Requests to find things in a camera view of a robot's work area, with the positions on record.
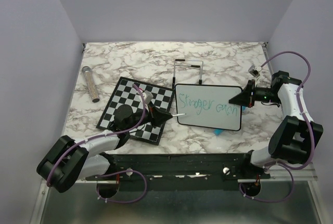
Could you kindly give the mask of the white green marker pen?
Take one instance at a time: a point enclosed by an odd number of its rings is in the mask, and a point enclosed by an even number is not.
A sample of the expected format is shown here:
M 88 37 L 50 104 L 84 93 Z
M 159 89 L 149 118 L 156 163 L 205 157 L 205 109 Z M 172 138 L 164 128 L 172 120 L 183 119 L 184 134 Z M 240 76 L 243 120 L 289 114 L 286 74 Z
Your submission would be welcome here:
M 186 115 L 186 113 L 172 114 L 171 117 L 180 117 L 184 115 Z

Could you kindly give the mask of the black framed whiteboard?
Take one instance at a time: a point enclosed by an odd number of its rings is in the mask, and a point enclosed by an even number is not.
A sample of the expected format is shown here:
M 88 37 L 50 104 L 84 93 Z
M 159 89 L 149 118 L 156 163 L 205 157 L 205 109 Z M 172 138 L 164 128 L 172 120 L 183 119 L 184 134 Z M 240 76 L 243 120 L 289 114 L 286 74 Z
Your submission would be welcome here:
M 176 112 L 181 125 L 239 131 L 242 107 L 228 103 L 242 92 L 239 86 L 176 84 Z

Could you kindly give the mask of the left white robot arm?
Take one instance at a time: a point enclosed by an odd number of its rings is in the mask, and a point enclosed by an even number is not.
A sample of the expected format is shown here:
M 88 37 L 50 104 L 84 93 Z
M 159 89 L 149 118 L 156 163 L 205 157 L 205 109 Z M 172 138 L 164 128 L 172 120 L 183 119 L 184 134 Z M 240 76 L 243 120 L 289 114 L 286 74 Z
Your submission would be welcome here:
M 133 112 L 126 104 L 114 112 L 114 120 L 99 135 L 74 140 L 67 135 L 60 137 L 38 164 L 36 172 L 49 187 L 63 193 L 77 179 L 99 175 L 109 180 L 115 175 L 115 166 L 102 153 L 116 150 L 126 144 L 130 131 L 145 124 L 159 127 L 173 115 L 155 107 L 152 103 Z

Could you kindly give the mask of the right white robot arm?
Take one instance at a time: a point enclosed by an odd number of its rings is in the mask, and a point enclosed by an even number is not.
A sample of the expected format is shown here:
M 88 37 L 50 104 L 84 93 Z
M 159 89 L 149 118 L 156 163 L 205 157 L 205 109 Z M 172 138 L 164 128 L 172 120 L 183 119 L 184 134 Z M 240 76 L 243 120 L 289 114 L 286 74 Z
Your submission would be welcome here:
M 250 160 L 239 165 L 240 174 L 251 178 L 257 174 L 258 167 L 269 168 L 278 164 L 293 170 L 308 166 L 323 134 L 323 126 L 316 124 L 307 111 L 303 82 L 290 77 L 287 72 L 278 71 L 272 75 L 269 88 L 257 87 L 255 80 L 249 80 L 241 93 L 228 102 L 251 108 L 257 101 L 280 105 L 284 119 L 268 146 L 251 151 Z

